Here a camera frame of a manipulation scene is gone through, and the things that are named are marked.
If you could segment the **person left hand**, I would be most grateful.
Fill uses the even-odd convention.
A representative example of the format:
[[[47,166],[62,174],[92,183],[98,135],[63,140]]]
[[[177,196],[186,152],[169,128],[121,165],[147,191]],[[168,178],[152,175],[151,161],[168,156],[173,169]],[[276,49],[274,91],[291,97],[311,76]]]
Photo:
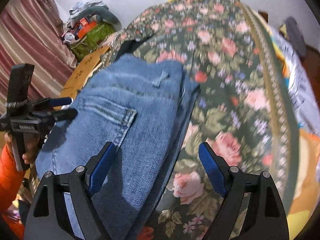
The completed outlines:
[[[10,132],[6,132],[4,135],[5,144],[7,146],[9,155],[14,157],[12,152],[12,135]],[[32,164],[34,163],[36,156],[37,156],[37,145],[39,143],[40,137],[36,134],[32,134],[25,143],[25,154],[22,155],[25,164]]]

